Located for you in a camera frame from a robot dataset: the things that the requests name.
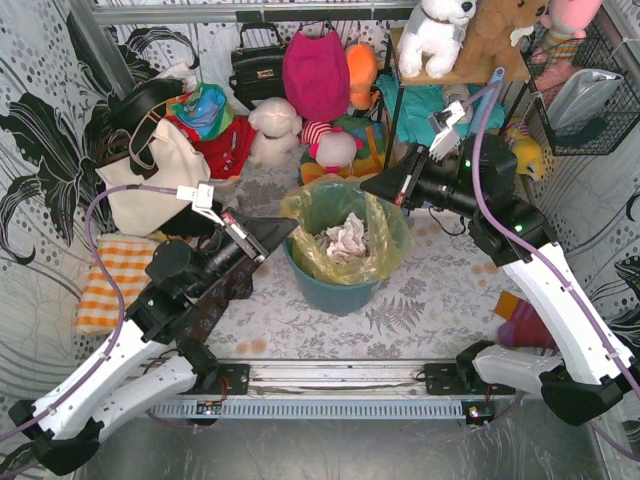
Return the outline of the yellow plastic trash bag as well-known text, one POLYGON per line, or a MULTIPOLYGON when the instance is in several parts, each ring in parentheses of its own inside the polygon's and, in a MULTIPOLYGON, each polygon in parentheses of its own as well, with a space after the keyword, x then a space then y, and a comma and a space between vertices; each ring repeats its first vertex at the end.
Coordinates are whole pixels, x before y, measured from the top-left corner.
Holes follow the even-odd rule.
POLYGON ((290 235, 294 263, 321 282, 384 280, 412 248, 401 209, 364 192, 355 177, 326 175, 290 191, 280 209, 298 222, 290 235))

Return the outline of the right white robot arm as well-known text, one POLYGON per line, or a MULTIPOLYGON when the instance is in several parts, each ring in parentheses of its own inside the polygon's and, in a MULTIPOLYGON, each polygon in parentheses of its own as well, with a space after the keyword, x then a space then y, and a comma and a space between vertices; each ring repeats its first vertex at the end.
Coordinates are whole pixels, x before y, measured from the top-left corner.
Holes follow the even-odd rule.
POLYGON ((480 392, 496 385, 521 390, 541 397, 565 423, 583 425, 622 400, 629 382, 639 378, 639 362, 589 302, 544 215, 514 194, 517 157, 493 134, 483 137, 479 156, 484 200, 501 225, 539 253, 529 253, 485 218, 472 184, 474 140, 463 140, 458 157, 444 163, 414 145, 397 165, 361 188, 409 210, 428 205, 466 218, 474 244, 518 285, 559 350, 544 359, 478 341, 456 358, 466 389, 480 392))

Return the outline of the crumpled white paper trash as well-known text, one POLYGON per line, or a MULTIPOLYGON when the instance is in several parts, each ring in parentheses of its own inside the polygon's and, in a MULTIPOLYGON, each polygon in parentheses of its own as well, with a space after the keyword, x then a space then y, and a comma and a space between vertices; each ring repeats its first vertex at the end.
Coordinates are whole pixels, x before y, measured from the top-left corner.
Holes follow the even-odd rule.
POLYGON ((347 264, 369 256, 369 235, 364 222, 353 212, 338 226, 315 235, 319 248, 336 264, 347 264))

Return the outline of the cream canvas tote bag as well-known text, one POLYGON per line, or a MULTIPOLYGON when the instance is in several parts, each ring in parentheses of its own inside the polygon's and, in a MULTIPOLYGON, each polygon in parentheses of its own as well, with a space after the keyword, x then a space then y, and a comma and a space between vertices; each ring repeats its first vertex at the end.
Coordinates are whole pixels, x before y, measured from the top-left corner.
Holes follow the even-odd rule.
POLYGON ((211 172, 204 156, 168 120, 159 122, 150 150, 157 172, 149 178, 134 174, 128 157, 97 170, 108 188, 129 187, 108 196, 114 223, 125 235, 147 236, 189 206, 175 194, 152 192, 152 187, 196 187, 210 179, 211 172))

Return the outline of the teal plastic trash bin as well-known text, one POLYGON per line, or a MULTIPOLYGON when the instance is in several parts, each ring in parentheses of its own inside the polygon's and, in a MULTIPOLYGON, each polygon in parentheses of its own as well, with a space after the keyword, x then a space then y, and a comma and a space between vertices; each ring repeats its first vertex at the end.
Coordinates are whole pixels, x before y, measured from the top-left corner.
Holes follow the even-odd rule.
POLYGON ((283 244, 285 258, 293 269, 298 289, 314 308, 339 317, 347 316, 365 307, 373 298, 379 282, 356 285, 329 284, 305 273, 293 259, 293 241, 283 244))

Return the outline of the rainbow striped cloth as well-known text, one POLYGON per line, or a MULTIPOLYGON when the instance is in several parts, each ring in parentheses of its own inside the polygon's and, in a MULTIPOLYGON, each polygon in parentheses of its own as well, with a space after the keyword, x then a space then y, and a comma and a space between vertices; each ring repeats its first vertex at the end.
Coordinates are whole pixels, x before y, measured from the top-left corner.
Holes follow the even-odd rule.
POLYGON ((326 173, 324 169, 310 157, 309 146, 301 143, 301 145, 306 148, 306 151, 300 160, 298 172, 299 185, 309 184, 328 174, 348 178, 362 177, 382 171, 386 154, 386 137, 384 127, 381 123, 373 122, 363 117, 342 115, 329 124, 342 127, 354 137, 361 139, 364 146, 358 151, 350 167, 341 169, 338 173, 326 173))

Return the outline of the dark patterned necktie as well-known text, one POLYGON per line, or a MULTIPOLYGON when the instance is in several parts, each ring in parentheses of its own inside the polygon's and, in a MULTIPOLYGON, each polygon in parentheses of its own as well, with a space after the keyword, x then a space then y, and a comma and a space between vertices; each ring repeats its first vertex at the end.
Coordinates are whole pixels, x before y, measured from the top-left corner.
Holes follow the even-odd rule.
POLYGON ((201 298, 196 306, 198 319, 191 323, 176 339, 178 347, 188 343, 205 343, 233 300, 248 299, 253 293, 253 274, 260 264, 250 259, 241 260, 229 276, 218 282, 201 298))

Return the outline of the white fluffy plush lamb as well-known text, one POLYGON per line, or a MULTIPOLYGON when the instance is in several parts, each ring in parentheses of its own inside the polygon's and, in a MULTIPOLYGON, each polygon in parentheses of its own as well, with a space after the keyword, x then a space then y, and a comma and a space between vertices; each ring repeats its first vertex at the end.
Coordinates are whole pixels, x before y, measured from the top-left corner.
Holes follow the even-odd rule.
POLYGON ((284 98, 264 100, 248 117, 256 131, 248 160, 256 165, 281 166, 299 147, 302 117, 284 98))

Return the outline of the red garment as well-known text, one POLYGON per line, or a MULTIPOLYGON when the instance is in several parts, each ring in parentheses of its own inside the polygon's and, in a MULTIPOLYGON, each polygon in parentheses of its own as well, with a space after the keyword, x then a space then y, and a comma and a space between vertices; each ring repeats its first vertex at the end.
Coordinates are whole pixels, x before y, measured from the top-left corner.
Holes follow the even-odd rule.
POLYGON ((213 140, 194 142, 216 180, 237 180, 256 135, 246 116, 236 116, 227 129, 213 140))

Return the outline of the teal cloth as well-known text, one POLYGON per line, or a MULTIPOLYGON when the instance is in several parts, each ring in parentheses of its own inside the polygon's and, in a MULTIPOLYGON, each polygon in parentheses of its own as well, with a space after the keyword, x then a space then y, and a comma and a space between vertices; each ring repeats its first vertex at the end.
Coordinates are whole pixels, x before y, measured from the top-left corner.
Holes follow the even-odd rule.
MULTIPOLYGON (((381 91, 391 117, 395 114, 398 82, 390 75, 381 75, 376 86, 381 91)), ((440 85, 410 86, 404 90, 396 126, 396 137, 402 143, 430 146, 435 132, 428 118, 445 108, 440 85)))

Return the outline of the orange plush toy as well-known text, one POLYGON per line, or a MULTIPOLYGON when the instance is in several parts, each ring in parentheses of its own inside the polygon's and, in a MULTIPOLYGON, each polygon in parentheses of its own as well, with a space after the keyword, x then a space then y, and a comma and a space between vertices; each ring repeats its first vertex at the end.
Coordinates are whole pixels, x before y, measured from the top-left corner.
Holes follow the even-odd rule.
POLYGON ((371 88, 377 77, 377 60, 374 49, 366 43, 349 45, 345 49, 349 70, 349 100, 356 110, 370 110, 379 93, 371 88))

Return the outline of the light blue squeegee tool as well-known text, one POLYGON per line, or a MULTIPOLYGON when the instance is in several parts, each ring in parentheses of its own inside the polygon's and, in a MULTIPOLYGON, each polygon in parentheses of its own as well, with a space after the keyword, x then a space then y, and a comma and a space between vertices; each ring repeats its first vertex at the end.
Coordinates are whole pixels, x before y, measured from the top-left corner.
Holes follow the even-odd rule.
POLYGON ((497 67, 489 81, 489 84, 486 87, 485 92, 480 97, 480 103, 478 107, 475 109, 474 116, 469 126, 469 133, 476 134, 479 130, 481 120, 486 113, 491 113, 493 106, 491 104, 491 99, 497 96, 504 83, 506 69, 502 66, 497 67))

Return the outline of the black leather handbag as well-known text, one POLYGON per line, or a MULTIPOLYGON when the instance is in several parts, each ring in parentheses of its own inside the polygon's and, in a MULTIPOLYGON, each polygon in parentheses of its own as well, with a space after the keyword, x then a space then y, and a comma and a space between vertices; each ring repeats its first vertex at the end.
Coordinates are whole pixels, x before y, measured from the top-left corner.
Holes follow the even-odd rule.
POLYGON ((234 97, 249 111, 256 108, 255 101, 286 97, 283 60, 287 46, 273 23, 245 23, 240 29, 239 46, 230 55, 233 74, 229 77, 229 86, 234 97), (243 35, 249 30, 270 30, 276 43, 247 48, 243 35))

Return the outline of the white plush dog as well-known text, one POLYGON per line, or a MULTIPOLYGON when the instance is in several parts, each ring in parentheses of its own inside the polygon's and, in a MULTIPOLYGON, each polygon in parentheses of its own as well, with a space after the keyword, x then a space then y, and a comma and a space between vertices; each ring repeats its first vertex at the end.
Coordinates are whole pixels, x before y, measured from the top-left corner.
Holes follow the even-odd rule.
POLYGON ((476 7, 477 2, 469 0, 419 1, 398 42, 402 77, 416 78, 422 71, 433 79, 449 74, 476 7))

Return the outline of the black hat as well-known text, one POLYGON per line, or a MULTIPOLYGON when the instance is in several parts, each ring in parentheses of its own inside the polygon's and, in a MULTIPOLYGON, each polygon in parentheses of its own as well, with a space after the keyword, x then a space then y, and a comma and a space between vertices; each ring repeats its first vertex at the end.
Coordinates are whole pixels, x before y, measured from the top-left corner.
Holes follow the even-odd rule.
POLYGON ((153 78, 133 90, 111 107, 110 121, 118 130, 132 134, 151 111, 160 117, 166 114, 166 102, 183 93, 184 82, 176 78, 153 78))

